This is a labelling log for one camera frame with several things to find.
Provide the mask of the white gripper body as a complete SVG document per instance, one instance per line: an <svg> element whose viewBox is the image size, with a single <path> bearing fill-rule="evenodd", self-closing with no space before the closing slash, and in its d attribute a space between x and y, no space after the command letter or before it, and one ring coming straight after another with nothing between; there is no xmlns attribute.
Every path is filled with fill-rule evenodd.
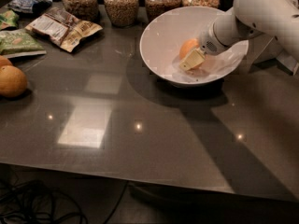
<svg viewBox="0 0 299 224"><path fill-rule="evenodd" d="M208 55L219 55L225 52L228 47L223 45L216 37L213 25L209 24L199 35L200 49Z"/></svg>

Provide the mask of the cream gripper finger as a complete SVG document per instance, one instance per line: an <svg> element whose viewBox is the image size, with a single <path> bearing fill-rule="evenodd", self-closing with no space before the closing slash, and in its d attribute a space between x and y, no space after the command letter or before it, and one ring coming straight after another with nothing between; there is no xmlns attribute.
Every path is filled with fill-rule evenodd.
<svg viewBox="0 0 299 224"><path fill-rule="evenodd" d="M205 53L200 49L190 49L179 62L179 67L184 71L199 67L205 61Z"/></svg>

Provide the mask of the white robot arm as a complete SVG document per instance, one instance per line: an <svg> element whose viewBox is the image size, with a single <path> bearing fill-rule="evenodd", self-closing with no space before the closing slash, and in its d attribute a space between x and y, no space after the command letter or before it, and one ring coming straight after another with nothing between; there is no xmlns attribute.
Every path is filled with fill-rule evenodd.
<svg viewBox="0 0 299 224"><path fill-rule="evenodd" d="M235 43L259 35L272 38L263 52L277 45L276 59L292 73L298 71L298 0L234 0L228 11L204 28L199 45L181 58L180 67L190 70L202 64L207 55L219 55Z"/></svg>

